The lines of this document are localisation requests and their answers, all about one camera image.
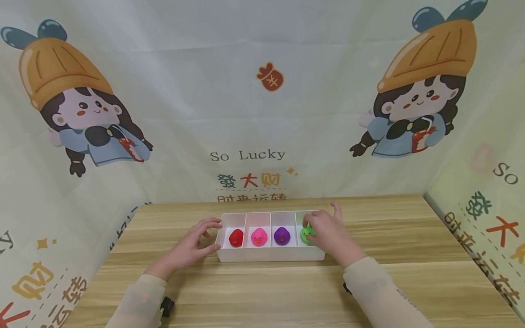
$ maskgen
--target blue shirt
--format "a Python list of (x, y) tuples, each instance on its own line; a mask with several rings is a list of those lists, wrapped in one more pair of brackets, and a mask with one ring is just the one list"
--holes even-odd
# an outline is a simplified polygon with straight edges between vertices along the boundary
[[(148, 147), (128, 130), (120, 125), (117, 126), (126, 138), (133, 141), (137, 155), (145, 161), (149, 160), (151, 153)], [(131, 157), (128, 151), (120, 144), (117, 138), (111, 137), (107, 144), (97, 147), (88, 142), (85, 132), (85, 130), (62, 130), (60, 131), (60, 142), (64, 147), (72, 151), (90, 155), (95, 166), (117, 161), (134, 161), (133, 157)]]
[[(425, 141), (429, 147), (436, 145), (445, 136), (445, 121), (439, 114), (433, 115), (433, 118), (432, 126), (435, 126), (436, 130), (428, 135)], [(410, 118), (409, 120), (414, 121), (416, 119), (418, 118)], [(412, 154), (412, 136), (414, 135), (412, 131), (406, 131), (399, 138), (386, 138), (386, 133), (393, 123), (389, 119), (376, 117), (368, 124), (368, 133), (377, 144), (372, 156), (397, 158)]]

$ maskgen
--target red rubber duck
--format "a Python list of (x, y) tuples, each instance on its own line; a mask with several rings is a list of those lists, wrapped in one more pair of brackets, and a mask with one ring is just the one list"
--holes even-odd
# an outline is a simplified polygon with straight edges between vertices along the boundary
[(243, 245), (244, 233), (240, 229), (235, 229), (229, 237), (230, 244), (233, 247), (240, 247)]

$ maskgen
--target cartoon girl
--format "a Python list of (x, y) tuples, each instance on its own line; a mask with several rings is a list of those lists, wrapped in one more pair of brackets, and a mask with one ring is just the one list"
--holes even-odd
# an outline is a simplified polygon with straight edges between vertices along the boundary
[(86, 172), (86, 155), (95, 166), (150, 158), (152, 144), (102, 73), (66, 42), (66, 31), (59, 23), (43, 21), (38, 38), (13, 27), (2, 28), (0, 34), (8, 45), (23, 50), (22, 83), (49, 126), (52, 144), (66, 149), (71, 175), (81, 177)]
[(420, 34), (396, 55), (377, 85), (377, 97), (360, 125), (367, 128), (350, 148), (361, 156), (398, 158), (436, 145), (453, 129), (461, 97), (476, 56), (472, 21), (487, 0), (469, 0), (445, 20), (432, 7), (420, 9), (412, 26)]

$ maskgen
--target printed backdrop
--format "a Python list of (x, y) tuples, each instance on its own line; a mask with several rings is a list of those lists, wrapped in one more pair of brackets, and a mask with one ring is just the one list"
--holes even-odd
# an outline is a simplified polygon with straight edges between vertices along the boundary
[(423, 193), (507, 110), (523, 9), (0, 0), (0, 327), (60, 327), (150, 202)]
[(481, 271), (525, 318), (525, 60), (475, 120), (427, 197)]

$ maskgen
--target wooden table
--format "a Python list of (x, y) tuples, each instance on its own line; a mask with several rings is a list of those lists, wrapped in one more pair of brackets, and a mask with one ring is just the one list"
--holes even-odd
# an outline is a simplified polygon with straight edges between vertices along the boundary
[[(437, 328), (524, 327), (421, 196), (337, 201), (354, 239)], [(64, 328), (104, 327), (128, 285), (201, 218), (312, 208), (331, 211), (330, 201), (143, 206)], [(342, 283), (329, 256), (270, 263), (220, 263), (211, 256), (170, 281), (166, 295), (176, 309), (163, 327), (370, 327)]]

